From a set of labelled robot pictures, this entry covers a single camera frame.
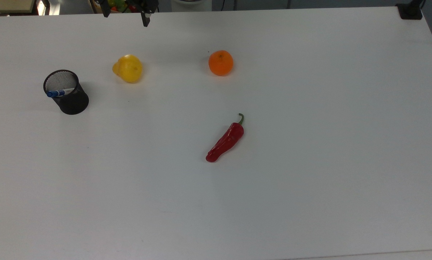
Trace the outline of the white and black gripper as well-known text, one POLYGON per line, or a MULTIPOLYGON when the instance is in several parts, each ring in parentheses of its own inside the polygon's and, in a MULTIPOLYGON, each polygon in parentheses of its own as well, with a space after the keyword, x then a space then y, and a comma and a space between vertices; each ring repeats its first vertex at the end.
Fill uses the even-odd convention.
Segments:
POLYGON ((151 13, 158 9, 158 0, 95 0, 98 13, 107 18, 110 13, 141 13, 144 27, 150 23, 151 13))

